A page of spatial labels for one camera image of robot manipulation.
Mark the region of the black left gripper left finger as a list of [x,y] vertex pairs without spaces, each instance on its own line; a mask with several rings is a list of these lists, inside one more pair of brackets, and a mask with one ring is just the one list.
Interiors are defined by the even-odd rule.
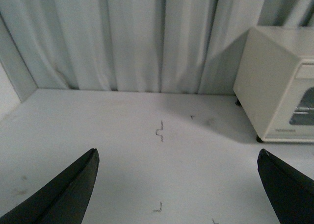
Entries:
[[88,207],[99,167],[90,149],[31,197],[0,218],[2,224],[80,224]]

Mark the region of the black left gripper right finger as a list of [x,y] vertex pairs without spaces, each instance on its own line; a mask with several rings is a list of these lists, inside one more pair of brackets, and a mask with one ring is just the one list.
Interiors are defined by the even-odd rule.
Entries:
[[288,163],[261,149],[258,173],[281,224],[314,222],[314,181]]

